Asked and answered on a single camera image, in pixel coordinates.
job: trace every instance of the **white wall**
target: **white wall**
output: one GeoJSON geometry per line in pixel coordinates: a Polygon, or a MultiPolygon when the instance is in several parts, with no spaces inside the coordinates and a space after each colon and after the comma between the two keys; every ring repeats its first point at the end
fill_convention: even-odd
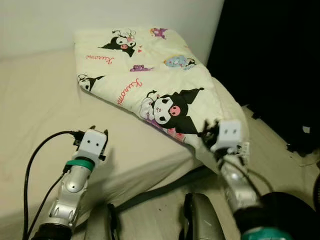
{"type": "Polygon", "coordinates": [[[0,0],[0,60],[71,48],[78,29],[176,30],[207,62],[224,0],[0,0]]]}

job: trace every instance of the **cartoon character print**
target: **cartoon character print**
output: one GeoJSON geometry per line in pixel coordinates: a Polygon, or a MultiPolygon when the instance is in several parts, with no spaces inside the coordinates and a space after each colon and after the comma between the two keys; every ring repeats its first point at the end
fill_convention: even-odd
{"type": "Polygon", "coordinates": [[[175,128],[169,128],[167,130],[167,134],[170,135],[171,137],[179,140],[180,142],[184,142],[185,138],[186,138],[185,134],[176,132],[175,128]]]}
{"type": "Polygon", "coordinates": [[[127,53],[130,57],[134,54],[134,47],[136,46],[136,32],[129,29],[128,32],[121,32],[120,30],[112,31],[114,36],[110,43],[100,47],[101,49],[113,49],[122,50],[127,53]]]}
{"type": "Polygon", "coordinates": [[[192,58],[186,58],[183,55],[174,56],[164,61],[164,64],[171,68],[183,68],[188,70],[196,65],[196,61],[192,58]]]}
{"type": "Polygon", "coordinates": [[[152,36],[166,39],[166,36],[164,35],[164,33],[167,30],[168,30],[167,28],[155,28],[154,27],[154,28],[150,29],[150,33],[151,33],[152,36]]]}
{"type": "Polygon", "coordinates": [[[147,68],[144,65],[134,65],[133,68],[130,69],[130,72],[145,72],[145,71],[151,71],[154,69],[153,67],[147,68]]]}
{"type": "Polygon", "coordinates": [[[103,77],[104,76],[98,76],[96,78],[92,78],[92,77],[88,77],[88,75],[80,74],[78,75],[78,83],[81,88],[90,92],[96,80],[99,80],[103,77]]]}
{"type": "Polygon", "coordinates": [[[193,103],[201,90],[204,88],[181,90],[180,93],[174,92],[172,95],[157,95],[156,100],[150,97],[150,94],[156,93],[153,90],[142,101],[140,116],[148,122],[155,121],[156,126],[167,129],[168,134],[173,133],[172,129],[175,129],[178,134],[196,134],[200,137],[201,133],[197,131],[191,117],[187,114],[188,105],[193,103]]]}

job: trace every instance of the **mattress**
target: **mattress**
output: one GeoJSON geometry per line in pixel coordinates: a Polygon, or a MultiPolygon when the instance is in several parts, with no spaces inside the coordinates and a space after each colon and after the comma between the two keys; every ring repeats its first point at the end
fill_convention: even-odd
{"type": "MultiPolygon", "coordinates": [[[[0,219],[22,215],[29,158],[42,140],[59,131],[85,131],[96,125],[97,130],[109,132],[106,161],[91,175],[83,212],[101,200],[120,205],[202,165],[190,148],[133,114],[80,90],[74,59],[70,49],[0,62],[0,219]]],[[[247,133],[240,106],[218,81],[215,85],[224,114],[240,119],[247,133]]],[[[41,149],[30,175],[31,208],[40,204],[75,150],[71,136],[59,136],[41,149]]]]}

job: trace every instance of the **pink skull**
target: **pink skull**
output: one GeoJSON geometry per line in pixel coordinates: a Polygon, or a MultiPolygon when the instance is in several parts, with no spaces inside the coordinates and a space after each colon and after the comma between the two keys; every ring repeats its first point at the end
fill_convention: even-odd
{"type": "Polygon", "coordinates": [[[180,113],[181,113],[181,109],[180,107],[174,105],[170,108],[169,110],[169,113],[172,115],[172,116],[178,116],[180,113]]]}

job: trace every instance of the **purple cartoon character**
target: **purple cartoon character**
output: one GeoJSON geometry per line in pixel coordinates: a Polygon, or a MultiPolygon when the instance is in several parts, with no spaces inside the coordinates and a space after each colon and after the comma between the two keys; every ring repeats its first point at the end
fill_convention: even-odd
{"type": "Polygon", "coordinates": [[[167,31],[167,28],[151,28],[150,33],[152,36],[155,37],[161,37],[163,39],[166,39],[166,36],[164,35],[165,31],[167,31]]]}
{"type": "Polygon", "coordinates": [[[185,56],[179,55],[165,60],[164,64],[171,68],[178,67],[188,70],[196,65],[196,61],[192,58],[186,58],[185,56]]]}
{"type": "Polygon", "coordinates": [[[144,65],[134,65],[133,68],[130,69],[130,72],[145,72],[145,71],[151,71],[154,69],[153,67],[147,68],[144,65]]]}

